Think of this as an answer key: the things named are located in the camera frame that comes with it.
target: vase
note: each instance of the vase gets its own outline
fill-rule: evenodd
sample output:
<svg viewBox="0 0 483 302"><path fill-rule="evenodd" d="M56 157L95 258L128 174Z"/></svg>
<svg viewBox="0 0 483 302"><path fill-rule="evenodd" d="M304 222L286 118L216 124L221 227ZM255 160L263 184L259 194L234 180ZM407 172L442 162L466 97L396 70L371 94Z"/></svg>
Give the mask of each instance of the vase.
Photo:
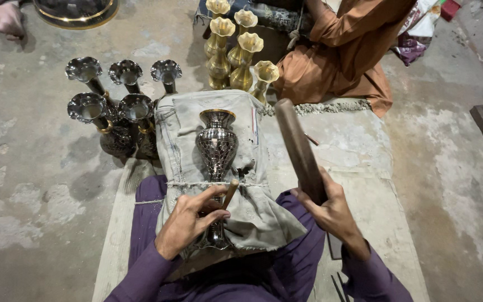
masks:
<svg viewBox="0 0 483 302"><path fill-rule="evenodd" d="M96 125L100 136L100 147L110 155L118 158L130 157L135 151L130 131L125 127L114 126L107 118L106 99L96 93L79 93L67 106L71 119L84 124Z"/></svg>
<svg viewBox="0 0 483 302"><path fill-rule="evenodd" d="M207 0L206 8L211 11L211 19L214 20L226 14L230 10L230 4L227 0ZM212 33L210 38L206 40L205 55L208 59L214 56L216 52L216 38L217 35Z"/></svg>
<svg viewBox="0 0 483 302"><path fill-rule="evenodd" d="M257 77L257 83L254 85L254 90L250 93L262 105L265 105L268 84L277 81L279 76L278 67L270 61L260 61L254 66L254 75Z"/></svg>
<svg viewBox="0 0 483 302"><path fill-rule="evenodd" d="M230 74L230 87L232 89L239 89L249 91L253 85L253 75L249 67L253 54L259 52L264 47L264 40L258 37L255 33L244 33L238 37L238 43L242 50L241 65Z"/></svg>
<svg viewBox="0 0 483 302"><path fill-rule="evenodd" d="M228 110L209 109L200 113L206 128L197 134L195 144L206 165L211 182L222 182L225 171L238 149L238 137L229 129L236 115ZM222 198L212 197L220 205ZM225 249L232 245L225 236L223 221L212 223L200 237L197 247Z"/></svg>
<svg viewBox="0 0 483 302"><path fill-rule="evenodd" d="M182 77L182 69L173 60L159 60L150 68L150 75L155 82L163 83L166 94L177 93L175 80Z"/></svg>
<svg viewBox="0 0 483 302"><path fill-rule="evenodd" d="M240 10L236 12L234 14L234 20L239 25L238 37L246 33L250 27L254 27L258 23L258 18L253 14L253 12L246 10ZM241 65L241 50L242 49L238 43L233 49L229 51L229 54L226 56L226 58L229 60L230 68L232 70L240 67Z"/></svg>
<svg viewBox="0 0 483 302"><path fill-rule="evenodd" d="M143 76L139 64L132 60L122 60L111 64L109 77L117 85L124 84L129 93L141 93L138 79Z"/></svg>
<svg viewBox="0 0 483 302"><path fill-rule="evenodd" d="M124 121L117 114L115 102L98 79L98 76L102 75L102 67L97 59L90 56L73 58L68 62L64 71L68 79L85 83L93 93L97 93L106 99L106 116L112 123L116 126L121 123L124 124Z"/></svg>
<svg viewBox="0 0 483 302"><path fill-rule="evenodd" d="M229 19L217 18L210 22L211 32L215 33L216 53L206 63L210 75L208 84L214 90L221 90L229 85L230 63L226 59L226 39L234 33L236 27Z"/></svg>
<svg viewBox="0 0 483 302"><path fill-rule="evenodd" d="M157 160L156 132L153 123L153 101L146 95L130 94L119 102L120 116L137 124L138 146L147 157Z"/></svg>

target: wooden mallet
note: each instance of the wooden mallet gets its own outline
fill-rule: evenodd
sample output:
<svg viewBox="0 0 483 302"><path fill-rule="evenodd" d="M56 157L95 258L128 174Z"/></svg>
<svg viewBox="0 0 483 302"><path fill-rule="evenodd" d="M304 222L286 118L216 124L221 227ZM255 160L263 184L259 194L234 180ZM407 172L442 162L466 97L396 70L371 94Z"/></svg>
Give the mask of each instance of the wooden mallet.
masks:
<svg viewBox="0 0 483 302"><path fill-rule="evenodd" d="M223 206L221 207L221 209L226 209L226 207L229 206L230 200L232 199L232 196L234 196L234 193L236 193L239 184L240 182L236 179L230 181L230 186L228 191L226 192L225 200L223 201Z"/></svg>
<svg viewBox="0 0 483 302"><path fill-rule="evenodd" d="M301 189L315 204L321 205L327 200L324 183L292 101L287 98L278 101L275 105L275 115Z"/></svg>

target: red object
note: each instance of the red object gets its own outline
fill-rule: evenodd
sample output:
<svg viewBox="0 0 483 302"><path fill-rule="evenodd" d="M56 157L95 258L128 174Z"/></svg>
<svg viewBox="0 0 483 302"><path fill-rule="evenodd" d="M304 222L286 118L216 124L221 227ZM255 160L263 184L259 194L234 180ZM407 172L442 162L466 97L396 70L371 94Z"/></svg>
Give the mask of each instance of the red object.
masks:
<svg viewBox="0 0 483 302"><path fill-rule="evenodd" d="M445 3L441 5L441 17L450 22L460 7L461 5L454 0L446 0Z"/></svg>

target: denim cloth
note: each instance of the denim cloth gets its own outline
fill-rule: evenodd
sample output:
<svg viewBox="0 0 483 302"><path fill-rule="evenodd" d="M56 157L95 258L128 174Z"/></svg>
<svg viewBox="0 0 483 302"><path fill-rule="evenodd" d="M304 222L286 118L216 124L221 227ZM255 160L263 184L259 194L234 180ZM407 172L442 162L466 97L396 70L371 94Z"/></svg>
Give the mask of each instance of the denim cloth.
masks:
<svg viewBox="0 0 483 302"><path fill-rule="evenodd" d="M195 137L205 127L198 117L199 113L211 108L226 109L236 115L231 126L238 136L239 147L224 180L230 182L236 178L247 186L240 186L233 196L228 207L231 218L225 223L225 234L237 251L207 249L206 253L199 250L193 253L193 249L188 248L183 254L188 258L186 262L198 263L198 268L193 266L189 271L234 256L274 251L306 232L305 227L288 210L274 201L267 187L268 150L264 135L259 131L262 104L244 91L221 90L166 96L157 105L158 154L167 183L200 182L202 185L168 186L156 233L174 209L178 196L197 195L207 187L204 182L208 180L208 170L195 145Z"/></svg>

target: purple sleeve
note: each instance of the purple sleeve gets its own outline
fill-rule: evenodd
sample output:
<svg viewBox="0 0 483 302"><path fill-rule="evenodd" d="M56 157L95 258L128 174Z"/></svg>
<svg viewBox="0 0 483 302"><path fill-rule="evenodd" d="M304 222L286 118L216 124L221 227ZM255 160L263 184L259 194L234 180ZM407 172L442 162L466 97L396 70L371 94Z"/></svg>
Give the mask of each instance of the purple sleeve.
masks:
<svg viewBox="0 0 483 302"><path fill-rule="evenodd" d="M413 302L411 295L370 247L370 259L359 261L342 246L342 272L348 276L344 292L366 302Z"/></svg>
<svg viewBox="0 0 483 302"><path fill-rule="evenodd" d="M179 256L166 260L151 242L105 302L155 301L159 286L180 262Z"/></svg>

